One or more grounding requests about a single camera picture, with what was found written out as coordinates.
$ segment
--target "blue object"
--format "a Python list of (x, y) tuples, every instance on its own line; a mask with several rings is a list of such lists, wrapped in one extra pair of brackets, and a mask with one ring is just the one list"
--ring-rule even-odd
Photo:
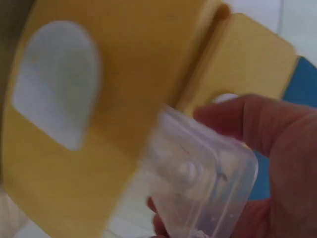
[[(317, 108), (317, 68), (304, 57), (298, 60), (283, 100)], [(255, 154), (259, 162), (259, 173), (249, 200), (265, 199), (270, 196), (268, 158), (258, 152)]]

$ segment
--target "transparent plastic box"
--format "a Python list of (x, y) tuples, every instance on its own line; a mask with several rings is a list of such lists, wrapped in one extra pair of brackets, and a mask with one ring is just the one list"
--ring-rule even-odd
[(142, 163), (171, 238), (229, 238), (258, 173), (249, 148), (172, 108), (161, 114)]

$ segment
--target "white oval shape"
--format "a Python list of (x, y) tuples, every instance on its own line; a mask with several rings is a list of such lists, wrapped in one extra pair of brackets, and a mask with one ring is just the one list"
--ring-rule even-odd
[(30, 39), (12, 96), (26, 119), (69, 150), (78, 150), (101, 86), (101, 60), (89, 34), (54, 21)]

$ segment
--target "hand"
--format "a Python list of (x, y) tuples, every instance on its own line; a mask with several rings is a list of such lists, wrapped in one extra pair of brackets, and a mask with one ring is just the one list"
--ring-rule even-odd
[[(317, 110), (242, 96), (199, 108), (194, 118), (269, 157), (271, 197), (247, 202), (231, 238), (317, 237)], [(151, 199), (148, 206), (156, 212)], [(167, 237), (156, 214), (155, 232)]]

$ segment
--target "yellow cardboard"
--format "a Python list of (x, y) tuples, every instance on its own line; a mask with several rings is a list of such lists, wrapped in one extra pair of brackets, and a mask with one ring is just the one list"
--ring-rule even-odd
[[(53, 238), (104, 229), (136, 169), (161, 106), (171, 97), (219, 0), (38, 0), (18, 44), (2, 135), (3, 185)], [(21, 56), (44, 24), (71, 20), (95, 39), (103, 87), (82, 148), (68, 151), (11, 105)]]
[(293, 46), (242, 14), (223, 20), (176, 108), (191, 116), (221, 93), (280, 98), (295, 67)]

